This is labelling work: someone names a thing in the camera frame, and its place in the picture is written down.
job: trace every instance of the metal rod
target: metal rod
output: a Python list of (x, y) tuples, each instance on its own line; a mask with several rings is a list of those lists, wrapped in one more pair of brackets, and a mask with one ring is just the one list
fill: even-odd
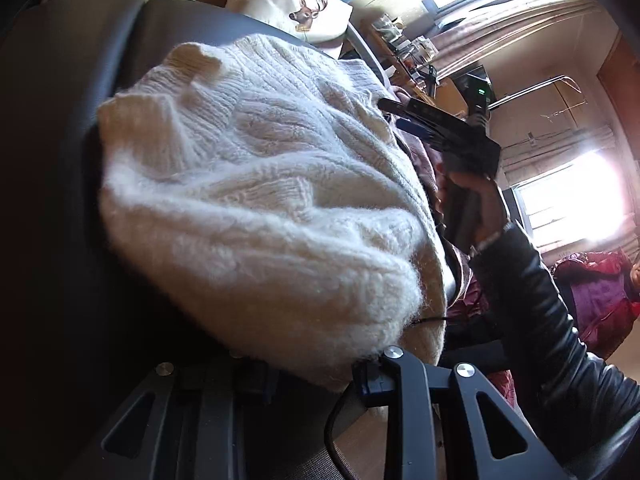
[(514, 99), (517, 99), (518, 97), (522, 97), (523, 95), (529, 94), (531, 92), (535, 92), (536, 90), (540, 90), (541, 88), (544, 88), (545, 86), (549, 86), (552, 85), (553, 83), (557, 82), (557, 81), (562, 81), (563, 83), (565, 83), (566, 85), (569, 85), (571, 88), (573, 88), (576, 92), (578, 93), (582, 93), (582, 90), (580, 90), (580, 87), (578, 86), (578, 83), (575, 82), (572, 78), (570, 78), (567, 75), (559, 75), (558, 77), (554, 77), (552, 79), (549, 79), (547, 81), (543, 81), (542, 83), (538, 83), (537, 85), (533, 85), (527, 89), (521, 90), (520, 92), (517, 92), (513, 95), (507, 95), (506, 97), (503, 97), (502, 99), (500, 99), (499, 101), (496, 101), (495, 103), (490, 104), (487, 108), (488, 110), (495, 110), (498, 106), (501, 106), (505, 103), (508, 103), (509, 101), (513, 101)]

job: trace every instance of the cable knit pattern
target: cable knit pattern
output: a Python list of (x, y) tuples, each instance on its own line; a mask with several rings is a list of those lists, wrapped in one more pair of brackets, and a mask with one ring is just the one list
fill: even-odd
[[(338, 388), (444, 312), (442, 250), (359, 60), (187, 43), (98, 110), (114, 248), (218, 340)], [(416, 333), (433, 362), (442, 327)]]

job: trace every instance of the deer head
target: deer head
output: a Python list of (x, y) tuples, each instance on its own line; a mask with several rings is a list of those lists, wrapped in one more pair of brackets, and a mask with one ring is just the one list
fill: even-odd
[(305, 0), (299, 1), (302, 8), (296, 12), (292, 12), (289, 17), (293, 21), (298, 22), (296, 32), (308, 32), (311, 30), (314, 19), (318, 17), (320, 12), (326, 9), (328, 0), (316, 0), (315, 7), (309, 7)]

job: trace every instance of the silver bolt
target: silver bolt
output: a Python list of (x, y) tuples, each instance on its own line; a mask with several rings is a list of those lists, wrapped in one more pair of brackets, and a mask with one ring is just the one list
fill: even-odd
[(471, 377), (476, 373), (476, 369), (472, 367), (469, 363), (460, 363), (456, 366), (456, 373), (460, 377)]
[(402, 354), (404, 354), (404, 352), (399, 346), (391, 345), (385, 348), (385, 355), (389, 359), (398, 359), (402, 357)]
[(156, 367), (156, 374), (161, 377), (167, 377), (167, 375), (171, 375), (174, 373), (175, 367), (172, 363), (160, 363)]

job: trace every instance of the black leather jacket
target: black leather jacket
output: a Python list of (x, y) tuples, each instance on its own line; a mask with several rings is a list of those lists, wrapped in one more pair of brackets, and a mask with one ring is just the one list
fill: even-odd
[(507, 356), (534, 385), (549, 451), (579, 480), (638, 478), (640, 387), (586, 351), (527, 235), (510, 224), (470, 264), (509, 334)]

